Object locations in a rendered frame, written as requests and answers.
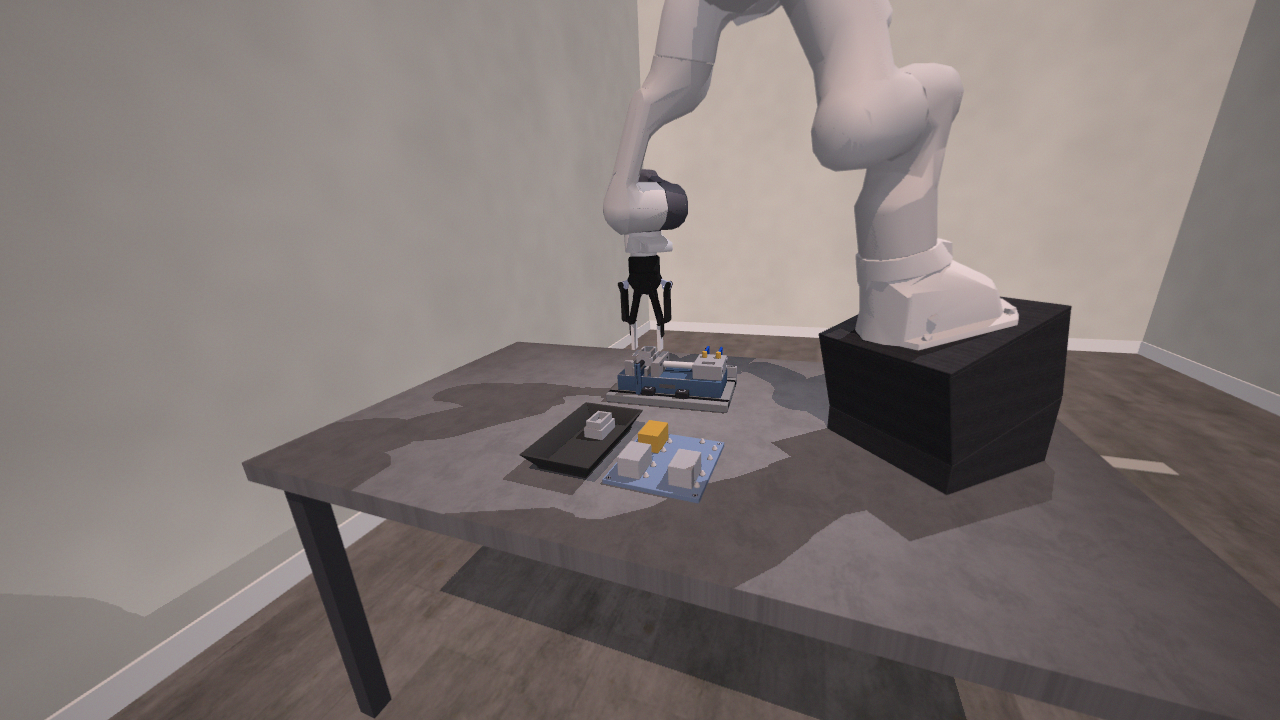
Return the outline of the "orange-yellow block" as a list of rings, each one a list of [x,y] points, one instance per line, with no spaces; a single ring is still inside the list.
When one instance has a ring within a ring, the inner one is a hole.
[[[637,433],[637,442],[652,445],[652,452],[659,454],[660,448],[666,445],[668,439],[668,423],[666,421],[646,421],[645,427]]]

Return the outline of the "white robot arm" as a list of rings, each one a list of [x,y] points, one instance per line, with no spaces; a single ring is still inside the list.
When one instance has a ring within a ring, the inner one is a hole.
[[[993,281],[954,261],[952,242],[937,238],[940,174],[964,88],[954,67],[893,65],[890,0],[666,0],[603,202],[625,252],[671,252],[662,231],[689,215],[684,188],[643,169],[652,135],[707,97],[730,20],[742,26],[781,5],[814,76],[813,152],[829,170],[867,169],[854,205],[858,334],[922,350],[1018,325]]]

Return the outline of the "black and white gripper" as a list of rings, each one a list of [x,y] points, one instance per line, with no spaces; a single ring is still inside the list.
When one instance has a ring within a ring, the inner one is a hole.
[[[630,316],[628,316],[628,284],[634,288],[634,301]],[[664,290],[663,291],[664,316],[660,310],[660,302],[657,293],[657,288],[659,287],[659,284],[662,284],[662,290]],[[621,281],[618,283],[618,287],[621,296],[621,316],[622,322],[628,323],[632,350],[637,348],[637,309],[643,293],[649,295],[649,299],[652,299],[652,306],[657,316],[657,351],[660,351],[663,348],[664,324],[671,320],[672,284],[673,284],[672,281],[663,281],[660,277],[660,258],[658,255],[628,258],[628,281]]]

